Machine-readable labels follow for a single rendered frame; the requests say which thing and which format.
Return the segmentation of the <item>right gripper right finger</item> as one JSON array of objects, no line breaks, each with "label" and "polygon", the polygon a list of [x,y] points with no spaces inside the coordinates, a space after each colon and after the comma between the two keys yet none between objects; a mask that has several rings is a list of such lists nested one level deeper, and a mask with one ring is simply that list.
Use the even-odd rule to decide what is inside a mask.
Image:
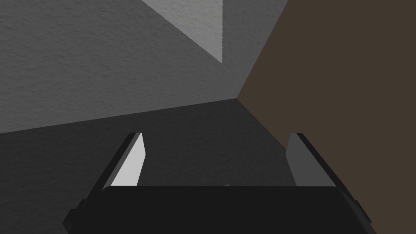
[{"label": "right gripper right finger", "polygon": [[345,186],[302,134],[290,134],[286,158],[297,186]]}]

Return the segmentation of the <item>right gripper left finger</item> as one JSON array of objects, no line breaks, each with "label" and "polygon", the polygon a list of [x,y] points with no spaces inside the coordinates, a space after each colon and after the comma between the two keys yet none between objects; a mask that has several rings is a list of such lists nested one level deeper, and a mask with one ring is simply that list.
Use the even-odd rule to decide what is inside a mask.
[{"label": "right gripper left finger", "polygon": [[145,156],[143,134],[129,133],[93,186],[92,192],[99,193],[109,186],[136,186]]}]

